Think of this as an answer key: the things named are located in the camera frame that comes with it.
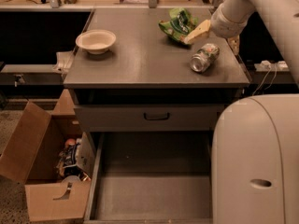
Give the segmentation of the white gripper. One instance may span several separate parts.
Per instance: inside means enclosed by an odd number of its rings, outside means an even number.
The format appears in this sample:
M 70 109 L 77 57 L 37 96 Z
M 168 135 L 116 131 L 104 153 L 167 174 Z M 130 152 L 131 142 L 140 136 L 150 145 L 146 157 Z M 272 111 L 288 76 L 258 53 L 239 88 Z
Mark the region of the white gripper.
M 247 25 L 247 18 L 238 18 L 224 10 L 224 4 L 213 13 L 211 20 L 202 21 L 193 31 L 191 31 L 183 40 L 186 45 L 193 44 L 198 38 L 209 35 L 211 31 L 218 37 L 232 38 L 241 34 Z

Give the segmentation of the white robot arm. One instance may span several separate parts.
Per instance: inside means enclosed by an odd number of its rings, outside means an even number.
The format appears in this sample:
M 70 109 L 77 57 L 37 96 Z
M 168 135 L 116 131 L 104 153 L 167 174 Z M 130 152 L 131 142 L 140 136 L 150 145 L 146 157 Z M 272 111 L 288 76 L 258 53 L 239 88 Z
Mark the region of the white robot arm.
M 299 0 L 224 0 L 211 18 L 231 38 L 259 13 L 299 82 Z M 240 99 L 220 115 L 211 151 L 213 224 L 299 224 L 299 94 Z

